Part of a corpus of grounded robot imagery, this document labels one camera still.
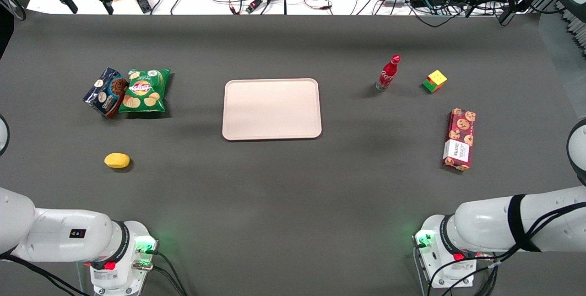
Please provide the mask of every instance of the warning sticker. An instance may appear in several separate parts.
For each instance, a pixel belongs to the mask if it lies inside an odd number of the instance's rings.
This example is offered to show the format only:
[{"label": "warning sticker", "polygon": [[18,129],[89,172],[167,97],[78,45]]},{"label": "warning sticker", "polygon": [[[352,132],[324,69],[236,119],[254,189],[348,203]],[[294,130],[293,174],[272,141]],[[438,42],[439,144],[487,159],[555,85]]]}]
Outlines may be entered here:
[{"label": "warning sticker", "polygon": [[112,271],[94,271],[94,279],[96,280],[115,280],[117,278],[117,269],[113,269]]}]

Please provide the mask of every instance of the pink tray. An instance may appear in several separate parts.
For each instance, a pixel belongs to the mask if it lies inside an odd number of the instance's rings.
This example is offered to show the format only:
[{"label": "pink tray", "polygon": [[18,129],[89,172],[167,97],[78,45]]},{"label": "pink tray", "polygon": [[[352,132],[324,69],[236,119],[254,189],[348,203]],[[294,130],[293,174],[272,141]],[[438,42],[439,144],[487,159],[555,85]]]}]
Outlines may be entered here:
[{"label": "pink tray", "polygon": [[321,133],[320,92],[314,79],[226,83],[222,135],[227,140],[315,138]]}]

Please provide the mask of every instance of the red bottle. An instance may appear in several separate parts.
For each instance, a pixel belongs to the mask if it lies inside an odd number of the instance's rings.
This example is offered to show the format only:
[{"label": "red bottle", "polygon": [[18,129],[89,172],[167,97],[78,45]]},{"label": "red bottle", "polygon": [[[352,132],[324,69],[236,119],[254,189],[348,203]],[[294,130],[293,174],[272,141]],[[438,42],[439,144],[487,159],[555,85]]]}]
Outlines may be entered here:
[{"label": "red bottle", "polygon": [[393,81],[393,77],[397,74],[397,64],[401,60],[399,55],[394,55],[391,61],[385,65],[383,71],[380,73],[379,81],[375,83],[375,87],[380,91],[385,91]]}]

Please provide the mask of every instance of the yellow toy potato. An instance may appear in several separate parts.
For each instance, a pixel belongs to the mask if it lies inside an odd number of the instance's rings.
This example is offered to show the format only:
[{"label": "yellow toy potato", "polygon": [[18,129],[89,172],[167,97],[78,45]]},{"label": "yellow toy potato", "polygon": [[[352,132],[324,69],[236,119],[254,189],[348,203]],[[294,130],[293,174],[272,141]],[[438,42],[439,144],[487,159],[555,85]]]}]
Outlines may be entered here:
[{"label": "yellow toy potato", "polygon": [[120,169],[127,167],[130,164],[130,156],[127,156],[124,153],[111,153],[104,159],[104,163],[108,167]]}]

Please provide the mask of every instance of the black strap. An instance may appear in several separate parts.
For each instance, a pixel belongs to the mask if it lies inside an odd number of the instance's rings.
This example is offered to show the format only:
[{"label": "black strap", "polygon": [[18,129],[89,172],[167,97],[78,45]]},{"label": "black strap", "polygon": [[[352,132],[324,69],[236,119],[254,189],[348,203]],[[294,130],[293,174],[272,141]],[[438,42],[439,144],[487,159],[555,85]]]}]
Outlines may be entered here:
[{"label": "black strap", "polygon": [[110,261],[115,263],[119,262],[128,249],[128,244],[130,243],[130,231],[128,231],[128,227],[126,227],[126,224],[124,224],[123,221],[112,221],[112,223],[118,224],[120,226],[120,231],[122,231],[122,240],[120,242],[120,246],[109,258],[103,261],[90,262],[94,269],[104,269],[104,265]]},{"label": "black strap", "polygon": [[441,241],[443,242],[446,250],[448,250],[448,252],[452,255],[455,253],[462,252],[460,249],[458,249],[456,246],[454,246],[452,241],[450,241],[450,237],[448,237],[448,231],[447,231],[448,220],[450,218],[452,218],[453,215],[454,214],[445,215],[444,219],[442,219],[442,221],[441,221],[441,224],[439,224],[439,236],[441,237]]},{"label": "black strap", "polygon": [[509,202],[509,210],[507,211],[507,219],[509,220],[509,229],[515,242],[523,250],[528,252],[541,252],[539,248],[531,242],[530,238],[525,235],[525,228],[523,227],[523,220],[521,219],[521,200],[525,194],[513,195]]}]

